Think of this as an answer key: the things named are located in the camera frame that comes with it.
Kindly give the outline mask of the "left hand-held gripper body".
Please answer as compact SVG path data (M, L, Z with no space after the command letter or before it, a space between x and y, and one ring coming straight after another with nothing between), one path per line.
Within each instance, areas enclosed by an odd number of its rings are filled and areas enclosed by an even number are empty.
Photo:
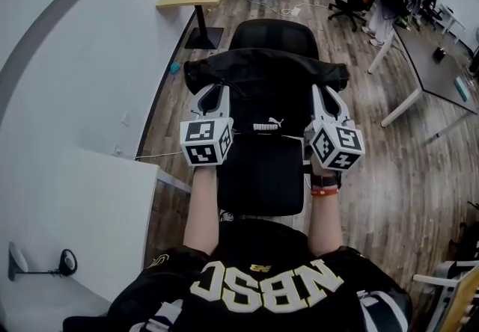
M229 110L205 115L191 110L180 123L180 146L188 165L222 165L233 143L233 124Z

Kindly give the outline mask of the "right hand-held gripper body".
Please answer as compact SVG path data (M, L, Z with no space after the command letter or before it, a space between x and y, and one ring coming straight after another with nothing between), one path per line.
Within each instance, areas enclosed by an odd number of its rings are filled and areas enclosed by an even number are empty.
M362 132L348 116L312 119L304 132L305 156L326 170L350 170L365 155Z

